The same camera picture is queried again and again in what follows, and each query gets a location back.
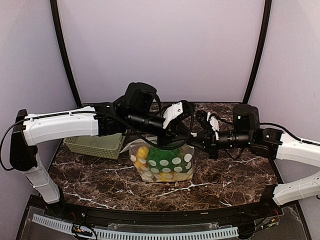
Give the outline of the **black right frame post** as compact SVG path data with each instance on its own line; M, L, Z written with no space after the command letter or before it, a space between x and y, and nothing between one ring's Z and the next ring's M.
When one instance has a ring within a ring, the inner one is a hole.
M257 47L254 55L254 60L251 68L251 72L249 75L249 79L247 82L247 86L245 89L245 93L242 99L243 104L248 104L250 97L253 92L253 88L255 85L255 81L257 78L260 62L262 59L263 55L263 50L265 46L265 41L267 37L267 32L268 32L268 26L269 26L269 21L270 21L270 15L271 15L271 9L272 9L272 0L265 0L264 1L264 8L263 8L263 15L262 15L262 21L261 21L261 27L260 27L260 32L259 32L259 37L258 37L258 42L257 42Z

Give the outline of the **black frame post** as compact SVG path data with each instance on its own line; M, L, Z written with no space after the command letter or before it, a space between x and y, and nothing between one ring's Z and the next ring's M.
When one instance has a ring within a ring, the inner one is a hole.
M73 76L71 64L69 61L69 56L67 53L67 48L65 44L65 39L64 39L64 34L63 34L63 28L61 24L61 19L60 19L60 13L59 13L59 7L58 7L58 1L57 0L50 0L50 8L51 8L51 14L52 14L52 20L53 20L53 25L54 25L54 30L55 30L55 35L60 51L60 56L62 59L64 71L67 77L68 85L70 87L73 100L76 104L76 106L79 108L82 106L82 101L76 86L76 82Z
M257 78L260 62L262 59L263 55L263 50L265 46L265 41L267 37L267 32L268 32L268 26L269 26L269 21L270 21L270 15L271 15L271 9L272 9L272 0L265 0L264 1L264 8L263 8L263 15L262 15L262 21L261 21L261 27L260 27L260 32L259 32L259 37L258 37L258 42L257 42L257 47L254 55L254 60L251 68L251 72L249 75L249 79L247 82L247 86L245 89L245 93L242 99L243 104L248 104L250 97L253 92L253 88L255 85L255 81Z

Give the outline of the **light green perforated basket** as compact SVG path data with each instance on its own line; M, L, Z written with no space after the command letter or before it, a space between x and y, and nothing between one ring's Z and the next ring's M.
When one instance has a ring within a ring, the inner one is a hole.
M63 139L63 143L73 153L105 158L118 159L126 136L116 133L107 136L74 136Z

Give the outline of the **yellow fake lemon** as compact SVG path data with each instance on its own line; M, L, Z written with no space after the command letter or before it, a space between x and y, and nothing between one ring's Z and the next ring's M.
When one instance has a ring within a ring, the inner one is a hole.
M147 157L149 154L149 150L150 149L146 146L142 146L137 150L134 166L137 168L138 171L148 169Z

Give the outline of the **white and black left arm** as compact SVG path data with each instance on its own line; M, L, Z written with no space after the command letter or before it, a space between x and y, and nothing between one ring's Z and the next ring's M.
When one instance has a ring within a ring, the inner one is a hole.
M28 114L21 109L6 134L10 137L10 168L25 175L51 210L60 218L67 218L70 206L64 202L60 188L49 176L38 154L37 145L69 137L104 137L132 130L157 136L156 146L169 150L175 138L172 125L181 117L192 117L192 107L183 101L174 103L159 112L149 108L120 107L105 102L79 109L47 114Z

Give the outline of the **black front rail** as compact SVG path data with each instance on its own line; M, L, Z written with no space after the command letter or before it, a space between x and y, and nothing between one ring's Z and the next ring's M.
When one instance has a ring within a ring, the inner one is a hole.
M29 197L29 206L43 209L50 216L59 216L67 220L97 226L107 226L111 223L133 225L182 225L205 224L217 222L220 225L252 226L255 220L266 217L278 217L282 207L262 208L258 202L246 205L225 207L209 210L192 211L129 211L114 210L99 207L89 207L65 202L55 206L47 206L45 201L36 195Z

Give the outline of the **green fake vegetable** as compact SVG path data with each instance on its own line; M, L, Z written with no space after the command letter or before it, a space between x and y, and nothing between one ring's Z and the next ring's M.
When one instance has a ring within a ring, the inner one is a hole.
M151 147L147 156L149 170L154 173L187 173L193 166L193 147L185 145L172 150Z

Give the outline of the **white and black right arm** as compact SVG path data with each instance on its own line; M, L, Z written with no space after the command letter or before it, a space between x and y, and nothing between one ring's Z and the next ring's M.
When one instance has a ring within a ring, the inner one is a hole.
M297 137L275 123L261 123L258 108L249 104L234 106L232 116L233 128L220 130L217 115L197 111L195 117L203 130L189 144L207 153L211 159L217 159L220 150L238 148L248 149L270 161L286 160L320 166L319 142ZM260 202L255 205L255 213L266 217L275 206L319 195L320 174L317 172L289 183L267 186Z

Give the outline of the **black left frame post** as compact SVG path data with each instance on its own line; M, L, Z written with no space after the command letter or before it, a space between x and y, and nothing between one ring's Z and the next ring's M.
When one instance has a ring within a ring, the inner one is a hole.
M79 108L82 106L82 101L76 86L76 82L73 76L71 64L69 61L69 56L67 53L67 48L65 44L65 39L64 39L64 34L63 34L63 28L61 24L61 19L60 19L60 13L59 13L59 7L58 7L58 1L57 0L50 0L50 8L51 8L51 14L52 14L52 20L53 20L53 25L54 25L54 30L55 30L55 35L60 51L60 56L62 59L64 71L67 77L68 85L70 87L73 100L76 104L76 106Z

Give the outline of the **clear zip top bag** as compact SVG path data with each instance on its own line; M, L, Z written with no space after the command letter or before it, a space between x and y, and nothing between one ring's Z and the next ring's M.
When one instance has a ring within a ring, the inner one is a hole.
M193 178L195 148L187 144L164 150L137 139L128 143L122 152L128 152L129 159L144 182L170 183Z

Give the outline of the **pale yellow fake food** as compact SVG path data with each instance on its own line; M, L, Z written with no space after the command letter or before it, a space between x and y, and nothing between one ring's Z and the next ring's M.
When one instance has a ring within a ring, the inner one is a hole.
M190 175L181 172L160 172L155 174L154 178L157 182L180 182L189 179Z

